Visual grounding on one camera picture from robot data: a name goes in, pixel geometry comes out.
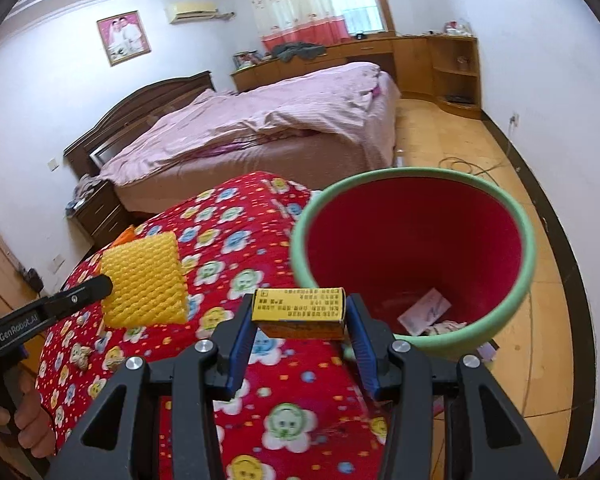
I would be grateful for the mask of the grey clothes on desk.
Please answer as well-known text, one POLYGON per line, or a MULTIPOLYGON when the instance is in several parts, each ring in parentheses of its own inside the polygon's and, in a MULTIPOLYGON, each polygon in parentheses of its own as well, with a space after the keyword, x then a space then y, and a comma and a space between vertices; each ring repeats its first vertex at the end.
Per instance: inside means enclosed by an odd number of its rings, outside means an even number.
POLYGON ((283 63, 290 63, 294 58, 300 58, 302 61, 312 61, 325 53, 325 46, 302 41, 278 44, 271 50, 272 57, 283 63))

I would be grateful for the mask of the yellow honeycomb foam sheet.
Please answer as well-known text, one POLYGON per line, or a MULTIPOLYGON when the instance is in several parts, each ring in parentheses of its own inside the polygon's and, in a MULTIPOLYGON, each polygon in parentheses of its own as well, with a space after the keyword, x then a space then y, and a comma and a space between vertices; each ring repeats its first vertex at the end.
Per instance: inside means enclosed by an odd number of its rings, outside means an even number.
POLYGON ((187 288, 178 241, 172 232, 155 234, 109 248, 100 273, 112 281, 102 300, 104 324, 137 328, 187 321, 187 288))

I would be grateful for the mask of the framed wedding photo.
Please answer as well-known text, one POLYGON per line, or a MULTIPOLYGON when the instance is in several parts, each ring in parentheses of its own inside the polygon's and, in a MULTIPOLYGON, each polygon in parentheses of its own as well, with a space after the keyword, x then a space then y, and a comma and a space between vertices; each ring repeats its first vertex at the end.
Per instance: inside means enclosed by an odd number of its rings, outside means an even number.
POLYGON ((102 18, 97 21, 97 28, 111 66, 151 51, 137 11, 102 18))

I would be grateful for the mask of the black charger on wall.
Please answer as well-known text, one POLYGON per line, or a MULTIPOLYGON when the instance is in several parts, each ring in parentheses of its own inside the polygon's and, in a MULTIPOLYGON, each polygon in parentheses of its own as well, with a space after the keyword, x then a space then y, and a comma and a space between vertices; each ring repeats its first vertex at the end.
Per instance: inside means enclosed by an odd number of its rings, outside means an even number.
POLYGON ((30 289, 32 289, 36 294, 39 295, 43 291, 44 284, 37 270, 33 268, 21 268, 20 273, 24 281, 30 286, 30 289))

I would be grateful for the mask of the wall air conditioner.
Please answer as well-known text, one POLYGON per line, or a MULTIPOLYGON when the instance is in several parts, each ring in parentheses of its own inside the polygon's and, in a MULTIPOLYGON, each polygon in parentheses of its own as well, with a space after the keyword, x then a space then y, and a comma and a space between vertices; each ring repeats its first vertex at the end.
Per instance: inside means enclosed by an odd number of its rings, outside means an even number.
POLYGON ((219 15, 219 10, 211 2, 178 2, 166 7, 166 16, 170 24, 190 21, 213 20, 219 15))

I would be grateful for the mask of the red smiley flower blanket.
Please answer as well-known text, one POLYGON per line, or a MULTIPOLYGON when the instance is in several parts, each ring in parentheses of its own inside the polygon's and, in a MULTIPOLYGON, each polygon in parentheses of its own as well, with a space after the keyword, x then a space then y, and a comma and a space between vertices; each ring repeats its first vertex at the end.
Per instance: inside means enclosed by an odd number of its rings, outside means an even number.
MULTIPOLYGON (((310 198, 303 185, 258 171, 208 188, 135 228, 135 240, 175 234, 187 321, 111 328, 93 304, 53 326, 36 388, 56 442, 67 441, 125 359, 172 358, 232 318, 243 296, 291 287, 290 234, 310 198), (93 350, 87 370, 70 363, 74 344, 93 350)), ((387 423, 363 396, 339 344, 257 334, 242 385, 213 411, 228 478, 378 475, 387 423)))

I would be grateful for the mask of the pink quilted bed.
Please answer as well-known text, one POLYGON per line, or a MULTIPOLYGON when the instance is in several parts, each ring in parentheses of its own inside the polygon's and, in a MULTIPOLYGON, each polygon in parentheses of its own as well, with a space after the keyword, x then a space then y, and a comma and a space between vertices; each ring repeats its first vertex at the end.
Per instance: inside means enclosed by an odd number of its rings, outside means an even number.
POLYGON ((253 171, 320 190, 391 166, 400 91, 354 62, 242 93, 206 90, 160 118, 99 175, 129 211, 160 212, 253 171))

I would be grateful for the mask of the peanut cluster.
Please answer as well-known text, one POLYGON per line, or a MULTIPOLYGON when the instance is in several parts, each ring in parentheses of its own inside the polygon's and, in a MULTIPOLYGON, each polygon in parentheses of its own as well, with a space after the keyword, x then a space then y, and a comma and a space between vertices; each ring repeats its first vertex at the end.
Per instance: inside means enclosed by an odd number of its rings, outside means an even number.
POLYGON ((88 369, 88 358, 93 353, 90 347, 74 344, 70 352, 70 363, 78 370, 88 369))

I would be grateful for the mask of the floral curtain red hem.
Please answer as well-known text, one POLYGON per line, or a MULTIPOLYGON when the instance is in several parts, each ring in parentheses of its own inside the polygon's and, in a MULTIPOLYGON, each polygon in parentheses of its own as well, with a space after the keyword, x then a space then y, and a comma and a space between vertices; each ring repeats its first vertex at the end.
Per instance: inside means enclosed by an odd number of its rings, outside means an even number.
POLYGON ((265 50, 305 42, 336 46, 350 39, 332 0, 250 0, 265 50))

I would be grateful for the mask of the dark wooden headboard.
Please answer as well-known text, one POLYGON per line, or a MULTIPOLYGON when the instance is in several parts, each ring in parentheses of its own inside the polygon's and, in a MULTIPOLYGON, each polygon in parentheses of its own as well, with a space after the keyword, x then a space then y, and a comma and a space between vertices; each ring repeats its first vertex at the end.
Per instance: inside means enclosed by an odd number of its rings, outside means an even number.
POLYGON ((77 178, 95 177, 102 166, 158 120, 193 102, 204 90, 213 90, 211 73, 198 73, 148 84, 124 98, 93 128, 72 142, 64 157, 77 178))

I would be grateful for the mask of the dark wooden nightstand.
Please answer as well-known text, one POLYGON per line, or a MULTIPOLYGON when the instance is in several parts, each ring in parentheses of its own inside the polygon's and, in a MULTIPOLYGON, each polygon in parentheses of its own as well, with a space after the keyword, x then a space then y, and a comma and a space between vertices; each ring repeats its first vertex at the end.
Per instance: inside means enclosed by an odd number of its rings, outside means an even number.
POLYGON ((131 225, 131 217, 110 182, 101 183, 70 210, 69 218, 91 237, 96 249, 112 243, 131 225))

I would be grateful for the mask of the orange plastic bag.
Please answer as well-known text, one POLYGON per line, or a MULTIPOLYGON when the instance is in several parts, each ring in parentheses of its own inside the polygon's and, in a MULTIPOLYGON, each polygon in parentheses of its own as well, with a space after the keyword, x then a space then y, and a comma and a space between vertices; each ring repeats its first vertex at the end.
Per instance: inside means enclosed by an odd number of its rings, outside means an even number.
POLYGON ((135 226, 129 226, 110 244, 110 247, 117 247, 136 239, 135 226))

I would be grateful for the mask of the yellow medicine box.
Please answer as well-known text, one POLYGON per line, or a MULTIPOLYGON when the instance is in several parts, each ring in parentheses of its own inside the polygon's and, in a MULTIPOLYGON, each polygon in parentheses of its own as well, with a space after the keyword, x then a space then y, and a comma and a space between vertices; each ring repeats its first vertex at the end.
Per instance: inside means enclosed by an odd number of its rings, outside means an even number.
POLYGON ((259 288, 251 319, 266 336, 343 340, 346 293, 341 287, 259 288))

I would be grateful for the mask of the red trash bin green rim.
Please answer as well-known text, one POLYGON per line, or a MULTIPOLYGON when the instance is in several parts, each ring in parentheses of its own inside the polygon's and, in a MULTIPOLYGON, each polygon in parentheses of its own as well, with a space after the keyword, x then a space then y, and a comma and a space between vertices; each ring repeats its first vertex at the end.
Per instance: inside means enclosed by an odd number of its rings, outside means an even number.
POLYGON ((341 287, 396 336, 457 359, 496 336, 530 290, 533 226, 498 186, 453 170, 404 167, 343 179, 310 199, 294 224, 297 285, 341 287), (413 337, 398 318, 430 290, 460 329, 413 337))

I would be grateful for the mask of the white paper in bin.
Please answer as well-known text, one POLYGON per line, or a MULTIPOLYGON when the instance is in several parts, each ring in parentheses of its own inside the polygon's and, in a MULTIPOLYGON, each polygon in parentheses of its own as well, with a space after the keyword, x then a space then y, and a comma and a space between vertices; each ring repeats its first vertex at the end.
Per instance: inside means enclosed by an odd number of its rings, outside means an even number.
POLYGON ((437 289, 430 289, 422 298, 406 309, 399 317, 399 323, 411 336, 420 336, 451 307, 437 289))

